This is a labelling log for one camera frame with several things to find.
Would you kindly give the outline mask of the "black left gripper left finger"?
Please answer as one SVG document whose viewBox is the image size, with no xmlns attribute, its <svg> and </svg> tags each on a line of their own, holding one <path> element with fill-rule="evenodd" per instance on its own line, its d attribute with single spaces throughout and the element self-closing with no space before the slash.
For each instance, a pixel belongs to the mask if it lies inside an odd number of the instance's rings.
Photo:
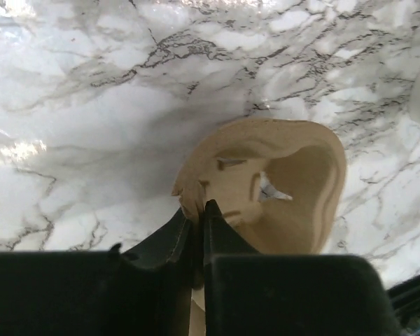
<svg viewBox="0 0 420 336">
<path fill-rule="evenodd" d="M 126 252 L 0 252 L 0 335 L 187 335 L 192 240 L 178 211 Z"/>
</svg>

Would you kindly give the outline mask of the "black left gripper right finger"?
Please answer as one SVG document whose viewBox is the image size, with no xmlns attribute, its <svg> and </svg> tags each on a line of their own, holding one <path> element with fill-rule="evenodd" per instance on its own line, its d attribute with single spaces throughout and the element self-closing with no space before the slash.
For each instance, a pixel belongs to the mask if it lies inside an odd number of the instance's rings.
<svg viewBox="0 0 420 336">
<path fill-rule="evenodd" d="M 355 255 L 265 255 L 204 210 L 208 335 L 399 335 L 371 264 Z"/>
</svg>

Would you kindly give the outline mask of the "brown pulp cup carrier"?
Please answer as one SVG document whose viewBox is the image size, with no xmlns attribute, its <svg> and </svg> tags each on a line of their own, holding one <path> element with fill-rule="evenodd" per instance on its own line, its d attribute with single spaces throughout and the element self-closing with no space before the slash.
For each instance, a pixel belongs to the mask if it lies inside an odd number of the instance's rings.
<svg viewBox="0 0 420 336">
<path fill-rule="evenodd" d="M 215 200 L 227 223 L 265 254 L 317 254 L 332 230 L 347 162 L 337 135 L 316 122 L 243 119 L 205 138 L 172 195 L 197 222 Z"/>
</svg>

